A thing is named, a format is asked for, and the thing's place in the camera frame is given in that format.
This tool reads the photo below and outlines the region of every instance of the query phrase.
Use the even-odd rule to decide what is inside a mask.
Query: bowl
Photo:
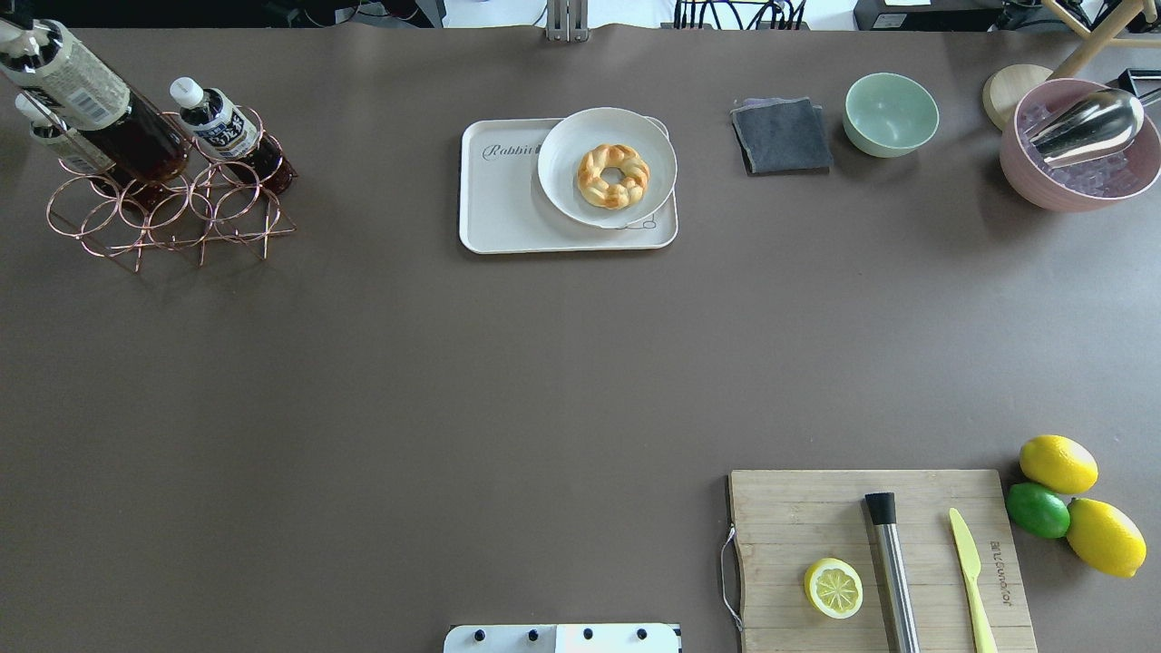
[[[1051,79],[1033,87],[1016,103],[1016,110],[1000,137],[1000,167],[1003,168],[1008,182],[1022,198],[1048,210],[1080,213],[1140,195],[1156,181],[1158,174],[1161,173],[1161,138],[1158,137],[1156,125],[1148,116],[1145,116],[1145,124],[1133,138],[1133,143],[1124,150],[1128,162],[1126,170],[1137,179],[1115,195],[1088,195],[1074,191],[1040,170],[1033,159],[1034,155],[1029,152],[1027,139],[1021,138],[1019,134],[1021,116],[1041,105],[1050,115],[1054,114],[1099,88],[1106,87],[1084,79]]]
[[[649,165],[649,186],[637,203],[605,209],[585,201],[577,167],[590,150],[607,143],[629,145]],[[623,229],[661,208],[677,181],[677,155],[654,122],[628,109],[598,107],[575,113],[553,127],[540,146],[536,173],[548,200],[572,220],[600,229]]]
[[[939,127],[939,108],[928,89],[893,72],[868,74],[846,92],[843,130],[872,157],[901,157],[926,143]]]

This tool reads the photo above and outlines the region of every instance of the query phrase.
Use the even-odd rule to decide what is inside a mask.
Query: white floor
[[[810,29],[854,29],[851,10],[854,0],[802,0],[806,2],[803,17]],[[658,27],[672,22],[675,0],[589,0],[589,27],[608,23]],[[445,0],[447,27],[498,27],[532,24],[540,19],[545,0]],[[717,3],[717,15],[722,28],[737,29],[734,13],[724,3]],[[735,3],[743,23],[749,23],[758,13],[759,5]],[[706,22],[712,23],[707,12]]]

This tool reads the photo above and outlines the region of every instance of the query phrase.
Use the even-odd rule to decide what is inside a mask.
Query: cutting board
[[[995,469],[750,471],[730,473],[730,511],[742,588],[743,653],[888,652],[885,584],[863,496],[895,493],[899,537],[924,653],[974,653],[964,576],[947,519],[959,509],[983,571],[980,593],[996,645],[1036,653],[1011,528]],[[848,561],[863,579],[863,608],[831,619],[808,602],[807,567]]]

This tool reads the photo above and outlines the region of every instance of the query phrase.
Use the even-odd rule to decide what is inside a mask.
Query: gray cloth
[[[750,99],[730,112],[751,174],[829,168],[834,163],[822,127],[822,107],[808,98]]]

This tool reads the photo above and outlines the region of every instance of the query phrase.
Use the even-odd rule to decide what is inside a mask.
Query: black muddler tip
[[[866,495],[866,500],[872,524],[881,526],[895,523],[895,493],[878,491]]]

